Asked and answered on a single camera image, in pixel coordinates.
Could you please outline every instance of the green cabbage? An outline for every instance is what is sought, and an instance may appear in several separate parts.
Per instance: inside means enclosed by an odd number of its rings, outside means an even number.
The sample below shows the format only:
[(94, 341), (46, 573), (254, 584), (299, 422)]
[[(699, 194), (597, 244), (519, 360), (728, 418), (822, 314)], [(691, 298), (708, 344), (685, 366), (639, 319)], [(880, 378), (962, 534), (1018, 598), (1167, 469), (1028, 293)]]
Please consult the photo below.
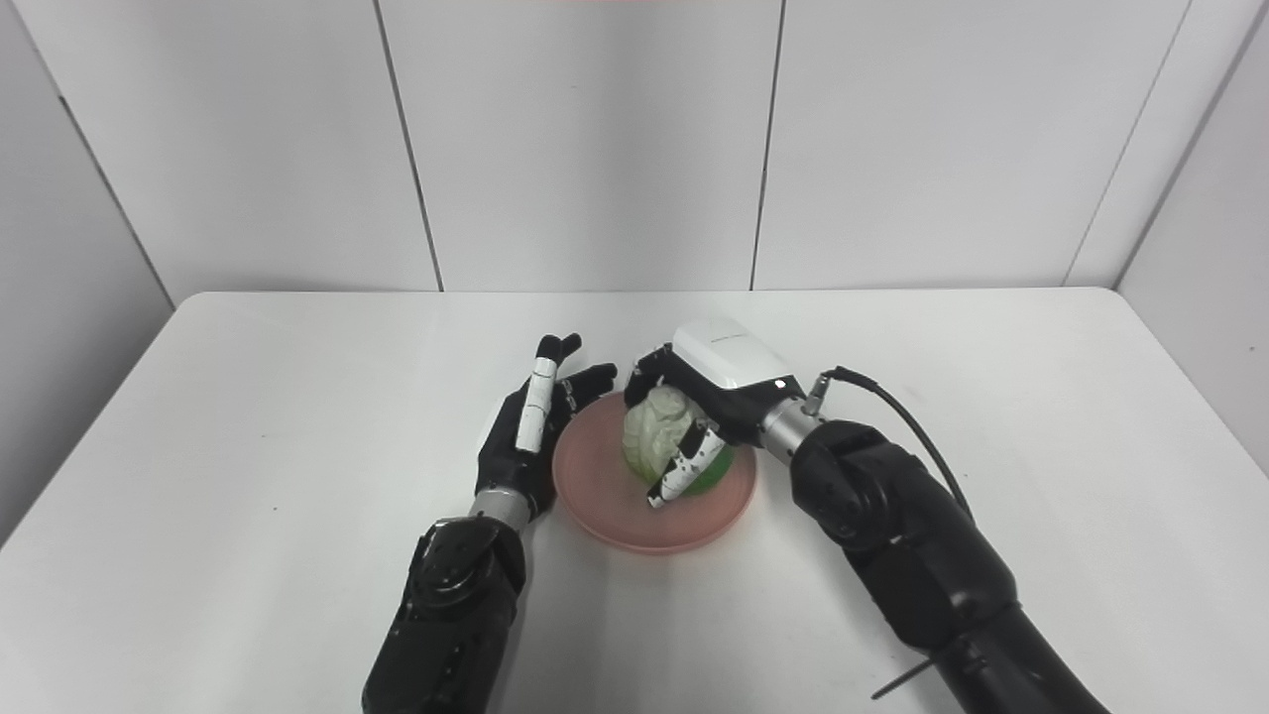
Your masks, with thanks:
[[(692, 422), (703, 413), (685, 394), (673, 387), (656, 387), (647, 399), (626, 413), (622, 431), (622, 455), (626, 465), (647, 483), (655, 484), (666, 464), (678, 453), (679, 441)], [(695, 496), (714, 487), (727, 473), (735, 453), (725, 446), (718, 457), (684, 493)]]

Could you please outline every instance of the plate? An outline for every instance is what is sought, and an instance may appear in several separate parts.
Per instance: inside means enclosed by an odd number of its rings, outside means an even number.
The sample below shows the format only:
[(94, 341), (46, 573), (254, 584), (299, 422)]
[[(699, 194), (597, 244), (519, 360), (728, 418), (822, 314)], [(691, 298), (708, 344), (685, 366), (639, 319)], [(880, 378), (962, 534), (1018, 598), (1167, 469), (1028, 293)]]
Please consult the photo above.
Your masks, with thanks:
[(609, 394), (574, 417), (560, 435), (552, 471), (565, 511), (590, 535), (632, 553), (670, 555), (700, 548), (735, 524), (754, 496), (754, 450), (736, 449), (731, 469), (700, 496), (652, 509), (647, 484), (622, 459), (626, 403)]

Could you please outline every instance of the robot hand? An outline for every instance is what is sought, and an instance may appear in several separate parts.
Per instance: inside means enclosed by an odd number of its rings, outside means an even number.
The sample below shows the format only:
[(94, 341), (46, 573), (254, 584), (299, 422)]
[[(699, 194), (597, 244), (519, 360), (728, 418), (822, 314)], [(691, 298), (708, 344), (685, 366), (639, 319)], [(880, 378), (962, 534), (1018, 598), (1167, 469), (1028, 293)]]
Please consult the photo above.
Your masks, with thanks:
[[(830, 380), (893, 407), (952, 493), (877, 430), (820, 416)], [(789, 468), (793, 502), (841, 548), (898, 639), (928, 657), (874, 699), (934, 666), (971, 714), (1105, 714), (1023, 614), (1013, 573), (975, 526), (938, 450), (874, 382), (836, 368), (803, 394), (778, 356), (731, 320), (679, 327), (636, 365), (627, 406), (661, 382), (694, 401), (721, 439), (761, 446)], [(680, 451), (650, 492), (652, 506), (694, 477), (683, 463), (699, 448)]]
[(576, 334), (542, 337), (533, 374), (503, 401), (480, 450), (471, 512), (438, 521), (419, 540), (362, 692), (365, 714), (485, 711), (524, 588), (519, 531), (555, 503), (560, 432), (617, 377), (613, 365), (598, 365), (556, 382), (579, 346)]
[(503, 401), (480, 450), (472, 514), (500, 515), (511, 509), (519, 530), (555, 503), (551, 459), (560, 434), (579, 412), (612, 392), (617, 379), (617, 368), (604, 364), (556, 382), (560, 365), (580, 346), (577, 334), (542, 337), (533, 374)]

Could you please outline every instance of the white wall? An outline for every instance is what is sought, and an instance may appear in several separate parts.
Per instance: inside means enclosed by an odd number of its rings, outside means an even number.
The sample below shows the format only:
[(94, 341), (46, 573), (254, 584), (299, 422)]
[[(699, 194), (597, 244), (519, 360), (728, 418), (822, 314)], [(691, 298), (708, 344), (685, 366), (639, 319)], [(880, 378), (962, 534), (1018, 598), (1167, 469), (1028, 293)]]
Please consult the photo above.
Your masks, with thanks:
[(434, 289), (371, 0), (16, 0), (179, 302)]
[(0, 0), (0, 543), (169, 312)]
[(1122, 292), (1269, 473), (1269, 30), (1264, 24), (1176, 176)]
[(779, 0), (386, 0), (447, 289), (745, 289)]
[[(16, 3), (178, 299), (435, 285), (373, 0)], [(458, 289), (1109, 284), (1256, 5), (382, 0)]]
[[(1193, 103), (1151, 114), (1133, 186), (1175, 165), (1255, 3), (1194, 0), (1221, 32), (1170, 55), (1189, 0), (791, 0), (756, 285), (1061, 284), (1081, 247), (1127, 252), (1140, 226), (1084, 235), (1156, 74)], [(1129, 194), (1157, 190), (1109, 208)]]

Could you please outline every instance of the white table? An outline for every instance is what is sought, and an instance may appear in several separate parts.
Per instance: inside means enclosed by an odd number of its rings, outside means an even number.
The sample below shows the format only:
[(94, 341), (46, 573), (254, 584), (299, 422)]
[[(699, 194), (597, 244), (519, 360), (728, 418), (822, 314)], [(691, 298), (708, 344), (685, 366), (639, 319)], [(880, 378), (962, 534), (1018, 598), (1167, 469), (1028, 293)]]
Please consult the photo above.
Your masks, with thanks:
[[(359, 710), (415, 540), (466, 512), (538, 336), (628, 369), (711, 313), (803, 382), (840, 363), (895, 392), (1113, 711), (1269, 709), (1269, 481), (1118, 295), (999, 289), (194, 297), (0, 550), (0, 711)], [(867, 394), (827, 411), (917, 450)], [(956, 711), (933, 672), (868, 701), (917, 657), (766, 457), (759, 484), (673, 558), (533, 526), (501, 710)]]

